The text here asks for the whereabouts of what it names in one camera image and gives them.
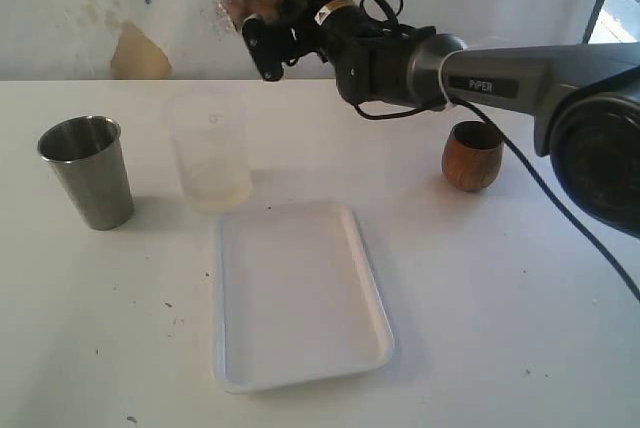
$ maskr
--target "brown wooden cup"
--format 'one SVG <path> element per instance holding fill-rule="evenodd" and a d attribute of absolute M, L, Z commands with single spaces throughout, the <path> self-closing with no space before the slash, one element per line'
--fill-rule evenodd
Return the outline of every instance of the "brown wooden cup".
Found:
<path fill-rule="evenodd" d="M 442 154 L 442 172 L 456 188 L 480 191 L 498 177 L 502 138 L 482 121 L 463 121 L 451 130 Z"/>

